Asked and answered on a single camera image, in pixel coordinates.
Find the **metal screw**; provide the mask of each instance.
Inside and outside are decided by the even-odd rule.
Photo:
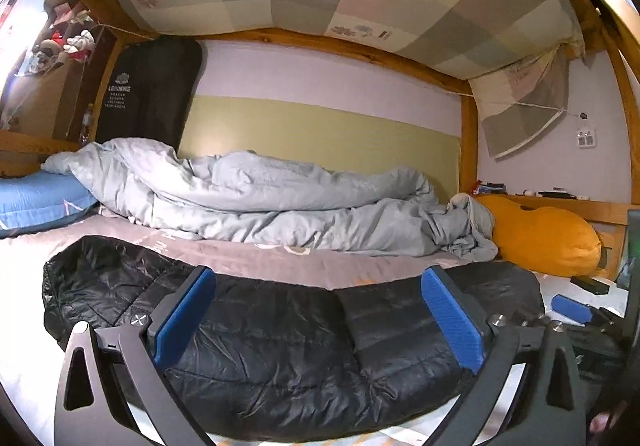
[[[129,320],[134,327],[144,327],[146,325],[149,316],[146,314],[133,314],[133,317]]]
[[[489,323],[494,327],[504,327],[507,324],[507,318],[503,314],[494,314],[489,318]]]
[[[87,330],[89,330],[89,323],[87,323],[86,321],[78,321],[78,323],[74,325],[73,333],[82,334]]]
[[[551,330],[555,332],[564,332],[564,325],[562,325],[562,321],[552,320],[550,325]]]

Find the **light blue comforter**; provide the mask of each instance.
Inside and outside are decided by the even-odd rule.
[[[45,171],[72,174],[111,211],[185,238],[469,261],[497,254],[491,213],[468,195],[444,206],[412,169],[329,172],[310,163],[234,152],[178,159],[147,139],[90,143],[50,156]]]

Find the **blue plastic pad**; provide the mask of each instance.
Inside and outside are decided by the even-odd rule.
[[[204,269],[156,336],[154,364],[160,371],[180,360],[216,295],[216,274]]]
[[[573,321],[578,321],[578,323],[582,323],[583,325],[589,323],[591,318],[593,318],[593,314],[591,314],[591,310],[587,305],[562,296],[561,294],[556,294],[553,297],[551,300],[551,308],[562,316],[566,316]]]
[[[431,268],[422,273],[420,286],[422,298],[458,363],[477,374],[485,358],[484,343],[478,329]]]

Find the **mattress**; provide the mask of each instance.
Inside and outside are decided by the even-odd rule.
[[[108,218],[101,215],[45,233],[4,239],[0,241],[0,382],[22,418],[44,446],[54,443],[54,404],[64,354],[42,323],[42,267],[50,257],[84,235],[124,239],[187,263],[208,265],[217,272],[229,275],[260,277],[330,289],[416,276],[435,263],[445,268],[460,265],[460,260],[445,252],[421,258],[368,257],[292,247],[211,240],[185,241],[162,231],[129,223],[120,217]],[[539,280],[546,306],[550,305],[550,293],[556,293],[556,288],[575,287],[567,281],[558,283],[556,280],[559,279],[553,278],[554,286],[550,290],[545,289],[544,277],[539,275]],[[477,442],[482,442],[497,432],[521,374],[522,367],[513,366],[500,400]],[[316,444],[420,446],[437,428],[454,402],[455,399],[452,399],[439,409],[402,426]],[[132,412],[141,431],[161,443],[148,416],[137,408],[132,408]],[[224,446],[251,444],[213,435],[211,437],[217,444]]]

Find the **black remote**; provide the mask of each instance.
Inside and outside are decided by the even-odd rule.
[[[571,276],[571,283],[591,294],[600,295],[609,293],[609,286],[606,283],[600,282],[590,276]]]

